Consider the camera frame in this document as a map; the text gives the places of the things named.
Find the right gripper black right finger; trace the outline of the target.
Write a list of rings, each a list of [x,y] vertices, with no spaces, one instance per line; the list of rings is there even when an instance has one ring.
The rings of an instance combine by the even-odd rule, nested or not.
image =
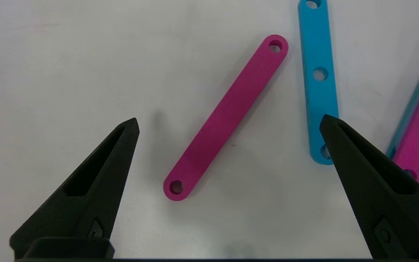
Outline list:
[[[419,260],[419,183],[339,118],[319,129],[371,256]]]

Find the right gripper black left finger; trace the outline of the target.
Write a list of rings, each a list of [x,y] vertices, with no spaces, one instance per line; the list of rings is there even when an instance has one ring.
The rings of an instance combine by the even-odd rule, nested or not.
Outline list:
[[[110,237],[140,131],[136,118],[103,139],[14,232],[16,260],[111,260]]]

